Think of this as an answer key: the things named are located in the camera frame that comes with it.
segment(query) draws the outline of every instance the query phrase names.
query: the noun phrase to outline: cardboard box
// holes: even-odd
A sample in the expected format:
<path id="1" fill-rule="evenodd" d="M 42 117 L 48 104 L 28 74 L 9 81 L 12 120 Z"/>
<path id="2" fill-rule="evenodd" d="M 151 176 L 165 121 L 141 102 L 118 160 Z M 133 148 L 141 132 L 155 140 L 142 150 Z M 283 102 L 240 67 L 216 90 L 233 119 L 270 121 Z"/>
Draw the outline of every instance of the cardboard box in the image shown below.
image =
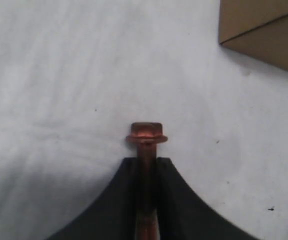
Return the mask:
<path id="1" fill-rule="evenodd" d="M 219 43 L 288 71 L 288 0 L 221 0 Z"/>

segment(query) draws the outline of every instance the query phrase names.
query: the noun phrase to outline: white cloth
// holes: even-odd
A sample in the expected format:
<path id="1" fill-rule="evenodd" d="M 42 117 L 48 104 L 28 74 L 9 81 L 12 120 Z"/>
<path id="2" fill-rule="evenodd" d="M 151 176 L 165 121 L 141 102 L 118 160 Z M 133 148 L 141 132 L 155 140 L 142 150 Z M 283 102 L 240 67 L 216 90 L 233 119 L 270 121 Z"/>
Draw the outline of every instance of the white cloth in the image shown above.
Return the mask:
<path id="1" fill-rule="evenodd" d="M 217 44 L 219 0 L 0 0 L 0 240 L 43 240 L 102 191 L 135 121 L 190 186 L 288 239 L 288 72 Z"/>

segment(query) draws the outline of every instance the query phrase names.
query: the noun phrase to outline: black plastic part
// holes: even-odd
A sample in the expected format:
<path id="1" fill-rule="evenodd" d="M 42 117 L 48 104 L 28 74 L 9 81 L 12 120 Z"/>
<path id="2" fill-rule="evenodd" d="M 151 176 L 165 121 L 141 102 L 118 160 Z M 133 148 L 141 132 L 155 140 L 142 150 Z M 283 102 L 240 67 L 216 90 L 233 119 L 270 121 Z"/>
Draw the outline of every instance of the black plastic part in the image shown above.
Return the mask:
<path id="1" fill-rule="evenodd" d="M 48 240 L 133 240 L 136 162 L 135 158 L 125 158 L 95 202 Z"/>
<path id="2" fill-rule="evenodd" d="M 134 240 L 135 158 L 125 158 L 108 187 L 78 218 L 47 240 Z M 255 240 L 212 210 L 168 158 L 157 159 L 161 240 Z"/>
<path id="3" fill-rule="evenodd" d="M 255 240 L 200 199 L 168 158 L 157 160 L 161 240 Z"/>

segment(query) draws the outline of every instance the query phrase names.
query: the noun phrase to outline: hex head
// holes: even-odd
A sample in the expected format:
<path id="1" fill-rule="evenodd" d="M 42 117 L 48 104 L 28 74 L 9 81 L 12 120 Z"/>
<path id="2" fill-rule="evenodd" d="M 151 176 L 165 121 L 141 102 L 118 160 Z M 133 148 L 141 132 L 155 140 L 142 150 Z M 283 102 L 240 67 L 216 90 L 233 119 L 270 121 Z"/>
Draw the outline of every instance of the hex head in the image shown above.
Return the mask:
<path id="1" fill-rule="evenodd" d="M 135 122 L 126 140 L 135 144 L 159 144 L 167 141 L 163 135 L 163 125 L 158 122 Z"/>

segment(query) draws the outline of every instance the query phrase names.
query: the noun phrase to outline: bolt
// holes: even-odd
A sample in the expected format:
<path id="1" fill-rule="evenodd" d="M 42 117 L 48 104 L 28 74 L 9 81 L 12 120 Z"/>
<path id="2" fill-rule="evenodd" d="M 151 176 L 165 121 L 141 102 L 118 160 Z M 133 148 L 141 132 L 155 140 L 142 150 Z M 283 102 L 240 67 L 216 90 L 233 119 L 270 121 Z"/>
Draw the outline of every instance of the bolt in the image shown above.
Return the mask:
<path id="1" fill-rule="evenodd" d="M 136 144 L 139 161 L 136 240 L 156 240 L 156 152 L 157 144 L 167 137 L 161 123 L 135 122 L 126 140 Z"/>

